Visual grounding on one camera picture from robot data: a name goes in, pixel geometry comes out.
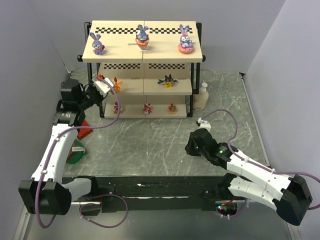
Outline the strawberry cake slice toy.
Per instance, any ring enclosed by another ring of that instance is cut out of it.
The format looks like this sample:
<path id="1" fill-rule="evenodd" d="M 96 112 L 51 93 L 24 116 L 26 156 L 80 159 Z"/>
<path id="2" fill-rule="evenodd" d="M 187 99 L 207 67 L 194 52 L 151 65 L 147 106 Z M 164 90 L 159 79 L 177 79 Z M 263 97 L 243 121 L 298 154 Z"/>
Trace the strawberry cake slice toy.
<path id="1" fill-rule="evenodd" d="M 117 115 L 118 113 L 120 113 L 120 114 L 123 113 L 123 108 L 122 108 L 122 107 L 119 107 L 119 104 L 118 104 L 117 101 L 113 104 L 113 113 L 114 113 L 115 115 Z"/>

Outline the orange fox toy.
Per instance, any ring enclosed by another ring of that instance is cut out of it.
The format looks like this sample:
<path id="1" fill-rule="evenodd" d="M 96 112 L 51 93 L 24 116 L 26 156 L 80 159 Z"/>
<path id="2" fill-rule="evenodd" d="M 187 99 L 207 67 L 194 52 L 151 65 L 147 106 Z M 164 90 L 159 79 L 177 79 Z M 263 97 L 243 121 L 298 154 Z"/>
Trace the orange fox toy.
<path id="1" fill-rule="evenodd" d="M 113 88 L 115 89 L 116 93 L 120 93 L 122 91 L 121 85 L 123 84 L 122 81 L 119 81 L 116 77 L 113 78 Z"/>

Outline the pink strawberry tart toy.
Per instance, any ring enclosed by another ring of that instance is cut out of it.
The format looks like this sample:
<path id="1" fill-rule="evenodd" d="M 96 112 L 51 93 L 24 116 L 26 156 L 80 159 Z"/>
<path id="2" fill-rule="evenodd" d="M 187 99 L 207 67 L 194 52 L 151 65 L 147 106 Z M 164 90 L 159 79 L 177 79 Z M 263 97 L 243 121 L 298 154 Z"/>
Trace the pink strawberry tart toy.
<path id="1" fill-rule="evenodd" d="M 174 115 L 177 113 L 177 106 L 175 103 L 169 103 L 167 106 L 167 112 L 171 115 Z"/>

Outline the purple bunny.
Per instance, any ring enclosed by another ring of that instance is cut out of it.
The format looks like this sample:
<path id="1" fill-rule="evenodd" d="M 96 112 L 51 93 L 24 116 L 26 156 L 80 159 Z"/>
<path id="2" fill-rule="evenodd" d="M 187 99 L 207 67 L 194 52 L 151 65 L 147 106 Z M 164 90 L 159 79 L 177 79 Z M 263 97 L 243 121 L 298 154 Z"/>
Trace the purple bunny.
<path id="1" fill-rule="evenodd" d="M 89 36 L 93 39 L 93 42 L 92 42 L 93 53 L 99 56 L 104 55 L 107 51 L 105 49 L 105 46 L 100 41 L 100 38 L 102 36 L 99 33 L 95 34 L 93 32 L 90 32 Z"/>
<path id="2" fill-rule="evenodd" d="M 149 30 L 149 27 L 139 24 L 137 28 L 138 28 L 138 33 L 136 34 L 135 42 L 139 47 L 139 50 L 142 52 L 145 52 L 148 49 L 148 44 L 150 41 L 149 35 L 147 33 L 147 31 Z"/>
<path id="3" fill-rule="evenodd" d="M 190 26 L 189 25 L 183 26 L 182 24 L 180 24 L 179 29 L 181 32 L 181 36 L 179 39 L 179 44 L 177 46 L 178 51 L 182 54 L 190 54 L 194 51 L 193 42 L 188 35 Z"/>

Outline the black dragon toy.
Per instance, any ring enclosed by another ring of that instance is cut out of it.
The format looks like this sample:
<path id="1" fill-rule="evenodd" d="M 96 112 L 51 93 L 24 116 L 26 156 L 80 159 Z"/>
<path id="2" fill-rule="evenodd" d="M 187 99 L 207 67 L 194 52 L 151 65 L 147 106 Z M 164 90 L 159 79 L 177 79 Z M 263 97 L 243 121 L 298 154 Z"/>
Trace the black dragon toy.
<path id="1" fill-rule="evenodd" d="M 165 75 L 164 79 L 159 79 L 157 84 L 163 85 L 165 88 L 171 88 L 174 83 L 178 83 L 177 79 L 174 79 L 171 74 Z"/>

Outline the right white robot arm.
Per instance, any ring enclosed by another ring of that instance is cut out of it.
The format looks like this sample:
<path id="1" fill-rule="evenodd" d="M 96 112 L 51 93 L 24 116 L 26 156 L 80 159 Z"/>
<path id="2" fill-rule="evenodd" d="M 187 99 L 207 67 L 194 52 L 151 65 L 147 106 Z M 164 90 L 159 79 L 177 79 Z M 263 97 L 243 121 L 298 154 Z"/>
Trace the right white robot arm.
<path id="1" fill-rule="evenodd" d="M 218 143 L 205 128 L 190 133 L 185 151 L 204 157 L 231 173 L 226 184 L 235 197 L 263 204 L 287 223 L 299 226 L 313 199 L 307 181 L 299 173 L 278 173 L 225 142 Z"/>

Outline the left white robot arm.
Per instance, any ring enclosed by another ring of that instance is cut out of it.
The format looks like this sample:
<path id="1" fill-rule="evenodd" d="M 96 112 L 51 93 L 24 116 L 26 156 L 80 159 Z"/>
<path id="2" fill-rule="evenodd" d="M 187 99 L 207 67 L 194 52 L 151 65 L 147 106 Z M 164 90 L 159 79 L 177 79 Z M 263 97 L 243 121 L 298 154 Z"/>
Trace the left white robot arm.
<path id="1" fill-rule="evenodd" d="M 20 182 L 18 192 L 30 214 L 65 215 L 71 203 L 98 193 L 94 176 L 78 176 L 63 184 L 68 155 L 85 120 L 85 110 L 100 105 L 110 91 L 102 81 L 84 87 L 76 79 L 61 83 L 61 99 L 53 117 L 51 137 L 40 164 L 30 180 Z"/>

